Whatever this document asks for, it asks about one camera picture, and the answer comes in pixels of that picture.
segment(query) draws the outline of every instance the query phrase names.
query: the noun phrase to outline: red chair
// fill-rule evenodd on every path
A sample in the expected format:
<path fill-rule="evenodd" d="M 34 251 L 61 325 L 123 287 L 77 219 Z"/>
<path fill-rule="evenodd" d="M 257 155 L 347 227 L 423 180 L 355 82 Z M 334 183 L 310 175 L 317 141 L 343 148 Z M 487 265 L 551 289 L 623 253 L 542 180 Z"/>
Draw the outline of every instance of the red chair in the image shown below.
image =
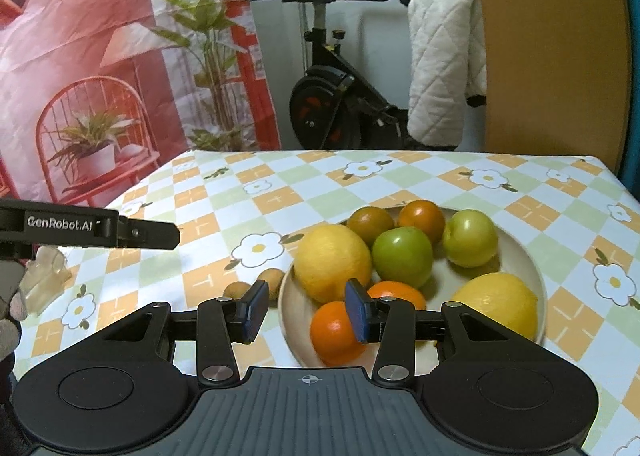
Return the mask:
<path fill-rule="evenodd" d="M 135 122 L 118 138 L 116 150 L 135 144 L 138 152 L 117 159 L 115 168 L 96 178 L 84 178 L 78 162 L 51 161 L 66 146 L 63 129 L 77 123 L 77 115 L 113 112 Z M 95 195 L 123 183 L 137 184 L 159 166 L 148 115 L 140 96 L 123 80 L 95 76 L 76 81 L 58 92 L 46 105 L 36 125 L 36 145 L 51 201 L 61 204 L 87 202 L 93 206 Z"/>
<path fill-rule="evenodd" d="M 15 190 L 14 182 L 11 180 L 6 166 L 0 158 L 0 198 L 17 198 L 18 193 Z"/>

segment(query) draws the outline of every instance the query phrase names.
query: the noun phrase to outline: green tomato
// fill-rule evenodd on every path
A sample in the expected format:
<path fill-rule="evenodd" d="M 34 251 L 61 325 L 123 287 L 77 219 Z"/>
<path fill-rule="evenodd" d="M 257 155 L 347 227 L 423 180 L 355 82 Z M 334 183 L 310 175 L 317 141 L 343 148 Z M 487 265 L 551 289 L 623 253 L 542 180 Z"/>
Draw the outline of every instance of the green tomato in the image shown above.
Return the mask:
<path fill-rule="evenodd" d="M 399 227 L 380 234 L 373 243 L 371 257 L 382 280 L 420 288 L 431 277 L 431 242 L 415 227 Z"/>
<path fill-rule="evenodd" d="M 453 264 L 475 268 L 498 253 L 498 232 L 486 214 L 472 209 L 458 211 L 444 228 L 442 246 Z"/>

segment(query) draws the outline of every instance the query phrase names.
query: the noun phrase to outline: black circular disc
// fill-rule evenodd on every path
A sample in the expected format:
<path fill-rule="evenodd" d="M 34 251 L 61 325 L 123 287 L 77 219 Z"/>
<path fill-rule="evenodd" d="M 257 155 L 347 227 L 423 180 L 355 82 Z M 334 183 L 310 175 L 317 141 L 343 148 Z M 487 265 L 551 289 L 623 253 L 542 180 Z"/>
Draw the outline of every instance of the black circular disc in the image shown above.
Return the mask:
<path fill-rule="evenodd" d="M 425 377 L 422 401 L 455 437 L 506 454 L 547 454 L 581 441 L 598 410 L 589 377 L 565 362 L 441 364 Z"/>
<path fill-rule="evenodd" d="M 130 450 L 172 428 L 187 407 L 186 379 L 164 360 L 86 367 L 57 357 L 26 373 L 14 391 L 18 422 L 45 447 Z"/>
<path fill-rule="evenodd" d="M 330 132 L 324 149 L 349 149 L 358 130 L 357 119 L 341 105 L 332 122 L 335 90 L 326 82 L 315 84 L 311 80 L 300 84 L 291 94 L 289 116 L 293 131 L 304 149 L 320 149 L 322 139 Z"/>

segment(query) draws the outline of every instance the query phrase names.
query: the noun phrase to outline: plate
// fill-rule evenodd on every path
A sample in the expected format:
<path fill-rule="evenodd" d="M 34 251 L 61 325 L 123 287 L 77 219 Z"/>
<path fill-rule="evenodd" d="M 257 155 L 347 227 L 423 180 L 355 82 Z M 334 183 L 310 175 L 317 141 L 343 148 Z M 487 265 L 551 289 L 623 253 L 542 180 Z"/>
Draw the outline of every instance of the plate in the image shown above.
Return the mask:
<path fill-rule="evenodd" d="M 395 221 L 402 209 L 392 207 L 387 209 Z M 440 207 L 448 221 L 456 210 Z M 424 296 L 427 299 L 427 309 L 440 310 L 442 303 L 450 300 L 453 294 L 467 281 L 474 277 L 489 272 L 507 272 L 519 277 L 538 298 L 538 330 L 535 341 L 540 344 L 544 338 L 546 324 L 546 291 L 542 275 L 535 262 L 526 249 L 510 234 L 496 226 L 498 231 L 498 256 L 485 266 L 479 268 L 460 268 L 453 266 L 444 256 L 442 245 L 434 248 L 434 262 L 432 280 L 424 287 Z M 374 273 L 373 282 L 380 278 Z M 302 289 L 295 277 L 293 266 L 285 274 L 278 296 L 278 309 L 280 311 L 280 327 L 284 338 L 296 358 L 304 368 L 324 368 L 325 365 L 319 359 L 309 335 L 311 319 L 320 305 L 312 300 Z M 415 355 L 415 374 L 429 373 L 438 365 L 438 354 L 433 342 L 419 343 Z M 348 366 L 362 366 L 369 375 L 378 352 L 377 344 L 370 344 L 364 353 Z"/>

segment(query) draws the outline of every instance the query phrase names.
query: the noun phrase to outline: checkered tablecloth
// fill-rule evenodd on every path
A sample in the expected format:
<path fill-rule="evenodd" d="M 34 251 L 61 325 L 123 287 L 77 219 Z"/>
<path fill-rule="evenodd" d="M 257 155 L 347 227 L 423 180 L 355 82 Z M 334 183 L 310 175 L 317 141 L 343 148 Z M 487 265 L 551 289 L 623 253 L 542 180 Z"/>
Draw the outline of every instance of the checkered tablecloth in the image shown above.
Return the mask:
<path fill-rule="evenodd" d="M 367 204 L 426 198 L 476 208 L 526 246 L 549 296 L 545 346 L 596 382 L 600 410 L 585 445 L 597 456 L 640 454 L 640 205 L 591 157 L 444 152 L 187 152 L 112 208 L 175 222 L 171 252 L 67 249 L 66 292 L 24 323 L 16 373 L 156 300 L 194 309 L 235 280 L 287 270 L 302 234 Z M 250 365 L 295 366 L 271 309 Z M 194 373 L 193 343 L 175 364 Z"/>

